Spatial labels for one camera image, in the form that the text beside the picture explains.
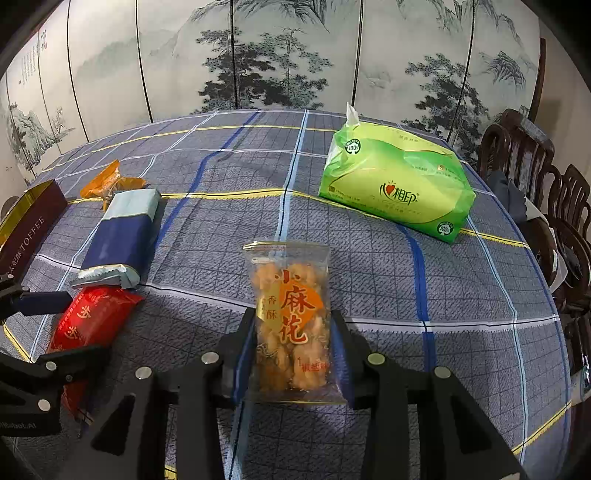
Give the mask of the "red rice cake packet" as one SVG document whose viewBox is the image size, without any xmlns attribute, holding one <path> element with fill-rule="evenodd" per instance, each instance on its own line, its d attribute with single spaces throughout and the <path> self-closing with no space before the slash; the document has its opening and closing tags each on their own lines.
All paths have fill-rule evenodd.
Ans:
<svg viewBox="0 0 591 480">
<path fill-rule="evenodd" d="M 134 308 L 143 297 L 115 286 L 83 288 L 55 327 L 47 353 L 65 352 L 87 346 L 109 349 Z M 89 424 L 95 392 L 103 383 L 110 355 L 95 362 L 93 376 L 64 388 L 63 405 L 78 421 Z"/>
</svg>

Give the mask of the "small fried dough twist bag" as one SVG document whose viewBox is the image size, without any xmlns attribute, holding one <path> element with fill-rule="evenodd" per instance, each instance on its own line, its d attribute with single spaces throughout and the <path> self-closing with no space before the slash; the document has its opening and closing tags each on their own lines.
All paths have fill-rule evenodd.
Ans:
<svg viewBox="0 0 591 480">
<path fill-rule="evenodd" d="M 242 252 L 256 299 L 252 398 L 342 403 L 332 368 L 331 249 L 318 243 L 257 240 Z"/>
</svg>

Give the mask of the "orange snack packet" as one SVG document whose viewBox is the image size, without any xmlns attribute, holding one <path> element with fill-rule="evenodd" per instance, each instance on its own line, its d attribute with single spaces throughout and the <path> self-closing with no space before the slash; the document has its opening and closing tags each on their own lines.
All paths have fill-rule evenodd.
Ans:
<svg viewBox="0 0 591 480">
<path fill-rule="evenodd" d="M 84 200 L 100 199 L 102 210 L 105 211 L 116 193 L 142 189 L 147 185 L 147 182 L 142 178 L 122 176 L 119 167 L 120 161 L 118 159 L 111 162 L 81 189 L 80 198 Z"/>
</svg>

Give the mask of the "gold red toffee tin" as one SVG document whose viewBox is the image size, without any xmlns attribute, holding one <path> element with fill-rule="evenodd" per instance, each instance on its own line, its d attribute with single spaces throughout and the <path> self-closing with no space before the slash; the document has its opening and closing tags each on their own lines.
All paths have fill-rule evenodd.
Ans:
<svg viewBox="0 0 591 480">
<path fill-rule="evenodd" d="M 68 202 L 55 180 L 28 190 L 15 202 L 1 222 L 2 274 L 21 279 L 28 264 Z"/>
</svg>

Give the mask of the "blue white wrapped bar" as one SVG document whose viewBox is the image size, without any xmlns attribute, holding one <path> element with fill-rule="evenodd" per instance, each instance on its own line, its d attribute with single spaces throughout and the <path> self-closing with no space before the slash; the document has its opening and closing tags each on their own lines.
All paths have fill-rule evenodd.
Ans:
<svg viewBox="0 0 591 480">
<path fill-rule="evenodd" d="M 134 289 L 147 264 L 160 199 L 156 189 L 116 193 L 98 223 L 71 286 L 109 285 Z"/>
</svg>

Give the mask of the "plaid blue tablecloth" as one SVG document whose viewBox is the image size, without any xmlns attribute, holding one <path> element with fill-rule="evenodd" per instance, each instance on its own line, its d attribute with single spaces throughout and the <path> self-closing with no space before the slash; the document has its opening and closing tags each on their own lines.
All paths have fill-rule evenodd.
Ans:
<svg viewBox="0 0 591 480">
<path fill-rule="evenodd" d="M 324 291 L 372 350 L 403 367 L 449 368 L 532 479 L 567 456 L 571 381 L 560 319 L 532 250 L 473 171 L 475 200 L 446 243 L 318 196 L 341 115 L 235 111 L 160 120 L 69 147 L 41 176 L 68 205 L 24 274 L 66 291 L 103 215 L 81 188 L 108 164 L 160 192 L 141 302 L 113 346 L 97 412 L 141 366 L 181 367 L 293 270 Z"/>
</svg>

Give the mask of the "painted folding screen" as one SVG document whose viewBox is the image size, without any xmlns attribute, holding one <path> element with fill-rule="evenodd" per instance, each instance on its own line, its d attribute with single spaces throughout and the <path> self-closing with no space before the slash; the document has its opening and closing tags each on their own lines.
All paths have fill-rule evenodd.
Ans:
<svg viewBox="0 0 591 480">
<path fill-rule="evenodd" d="M 1 71 L 1 167 L 31 183 L 111 133 L 211 110 L 344 112 L 448 139 L 527 112 L 520 1 L 61 1 Z"/>
</svg>

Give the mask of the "green tissue pack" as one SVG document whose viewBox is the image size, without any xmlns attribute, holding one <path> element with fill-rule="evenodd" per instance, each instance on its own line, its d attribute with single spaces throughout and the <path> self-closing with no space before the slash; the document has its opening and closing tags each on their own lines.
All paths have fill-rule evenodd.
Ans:
<svg viewBox="0 0 591 480">
<path fill-rule="evenodd" d="M 318 195 L 449 244 L 476 198 L 452 150 L 400 128 L 363 122 L 352 105 L 332 136 Z"/>
</svg>

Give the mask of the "dark wooden chair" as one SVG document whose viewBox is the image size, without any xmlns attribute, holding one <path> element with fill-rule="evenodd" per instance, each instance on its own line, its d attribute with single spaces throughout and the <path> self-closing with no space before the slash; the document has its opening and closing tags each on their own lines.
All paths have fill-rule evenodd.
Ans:
<svg viewBox="0 0 591 480">
<path fill-rule="evenodd" d="M 537 125 L 520 112 L 506 109 L 484 133 L 477 172 L 486 180 L 493 171 L 501 171 L 541 207 L 546 176 L 560 176 L 553 166 L 554 156 L 552 141 Z"/>
<path fill-rule="evenodd" d="M 519 226 L 558 311 L 572 374 L 590 365 L 590 244 L 576 226 L 590 212 L 588 193 L 573 166 L 565 173 L 546 166 Z"/>
</svg>

